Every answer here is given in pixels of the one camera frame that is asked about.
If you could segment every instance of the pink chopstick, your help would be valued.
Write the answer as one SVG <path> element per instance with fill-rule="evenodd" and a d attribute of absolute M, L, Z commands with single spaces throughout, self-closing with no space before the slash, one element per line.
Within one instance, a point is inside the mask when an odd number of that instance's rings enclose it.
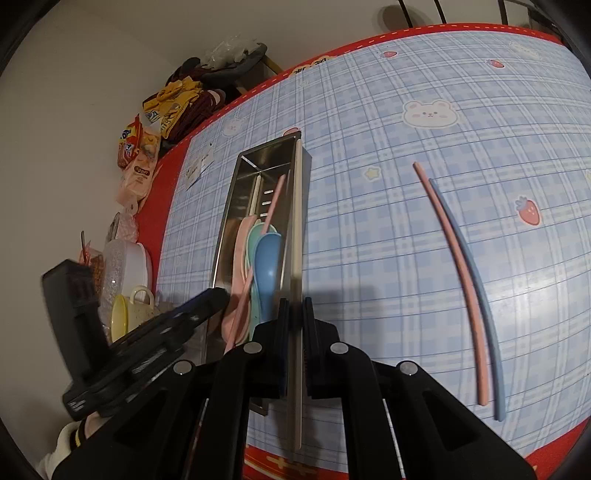
<path fill-rule="evenodd" d="M 474 343 L 474 360 L 476 363 L 476 390 L 478 403 L 480 405 L 488 405 L 489 400 L 489 386 L 488 386 L 488 366 L 486 364 L 486 353 L 484 347 L 484 322 L 480 316 L 480 308 L 478 306 L 478 297 L 476 296 L 476 290 L 472 283 L 472 278 L 466 264 L 466 259 L 462 254 L 462 249 L 457 241 L 457 237 L 453 231 L 452 224 L 450 223 L 443 205 L 439 201 L 435 190 L 427 174 L 423 170 L 420 163 L 413 163 L 414 170 L 417 172 L 418 178 L 421 180 L 429 200 L 435 209 L 437 218 L 443 228 L 443 233 L 447 239 L 447 244 L 452 251 L 454 262 L 456 263 L 456 269 L 458 276 L 460 277 L 460 283 L 462 284 L 462 290 L 464 291 L 464 298 L 466 300 L 466 307 L 468 310 L 468 319 L 470 320 L 470 327 L 472 329 L 472 342 Z"/>
<path fill-rule="evenodd" d="M 285 183 L 285 175 L 279 177 L 277 181 L 277 185 L 275 186 L 275 191 L 273 192 L 273 198 L 271 199 L 271 206 L 269 207 L 269 211 L 267 212 L 267 217 L 265 218 L 265 223 L 261 229 L 261 235 L 265 235 L 269 230 L 269 225 L 271 224 L 271 219 L 273 217 L 273 213 L 275 212 L 275 207 L 277 207 L 277 200 L 279 195 L 281 194 L 281 190 L 283 189 L 283 184 Z M 224 354 L 228 353 L 235 347 L 236 343 L 236 334 L 238 333 L 238 327 L 242 323 L 242 317 L 246 311 L 246 305 L 248 304 L 248 295 L 251 291 L 251 284 L 252 278 L 254 276 L 254 272 L 252 269 L 252 265 L 248 270 L 248 276 L 246 277 L 246 282 L 244 284 L 244 289 L 242 290 L 242 295 L 240 295 L 240 300 L 238 301 L 238 307 L 236 307 L 236 313 L 234 315 L 234 321 L 232 322 L 232 330 L 230 330 L 230 337 L 228 337 L 228 341 L 226 342 L 226 349 Z"/>

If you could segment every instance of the star print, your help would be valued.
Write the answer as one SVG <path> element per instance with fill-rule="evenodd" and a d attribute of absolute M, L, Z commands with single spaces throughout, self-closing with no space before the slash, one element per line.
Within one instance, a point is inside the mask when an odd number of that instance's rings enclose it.
<path fill-rule="evenodd" d="M 364 175 L 369 181 L 374 181 L 382 176 L 382 170 L 379 167 L 369 167 L 365 170 Z"/>

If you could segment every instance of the snack bag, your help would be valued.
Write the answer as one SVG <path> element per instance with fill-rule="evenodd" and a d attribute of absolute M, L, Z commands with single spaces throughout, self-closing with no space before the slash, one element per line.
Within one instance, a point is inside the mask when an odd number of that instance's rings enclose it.
<path fill-rule="evenodd" d="M 119 168 L 125 168 L 139 153 L 139 139 L 143 133 L 142 122 L 139 121 L 139 115 L 135 116 L 119 139 L 119 151 L 117 153 L 117 165 Z"/>
<path fill-rule="evenodd" d="M 160 132 L 145 124 L 139 129 L 137 155 L 125 167 L 116 201 L 128 207 L 137 204 L 149 192 L 160 150 Z"/>

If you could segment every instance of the cup handle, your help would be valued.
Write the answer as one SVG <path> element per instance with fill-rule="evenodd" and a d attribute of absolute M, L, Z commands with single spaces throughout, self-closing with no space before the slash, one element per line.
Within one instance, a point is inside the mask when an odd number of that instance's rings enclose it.
<path fill-rule="evenodd" d="M 135 287 L 132 291 L 131 291 L 131 295 L 129 296 L 129 303 L 131 303 L 132 305 L 135 304 L 135 296 L 140 292 L 140 291 L 144 291 L 148 294 L 148 298 L 150 299 L 150 308 L 154 308 L 154 305 L 156 304 L 156 301 L 154 300 L 154 294 L 150 291 L 150 289 L 148 287 L 144 287 L 144 286 L 138 286 Z"/>

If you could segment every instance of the clear plastic bag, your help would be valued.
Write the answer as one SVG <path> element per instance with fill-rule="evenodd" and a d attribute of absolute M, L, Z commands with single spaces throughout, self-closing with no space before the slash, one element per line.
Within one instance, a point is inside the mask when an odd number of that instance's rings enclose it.
<path fill-rule="evenodd" d="M 213 50 L 205 52 L 202 66 L 205 69 L 218 70 L 231 63 L 239 63 L 246 55 L 258 48 L 254 39 L 247 40 L 239 34 L 221 41 Z"/>

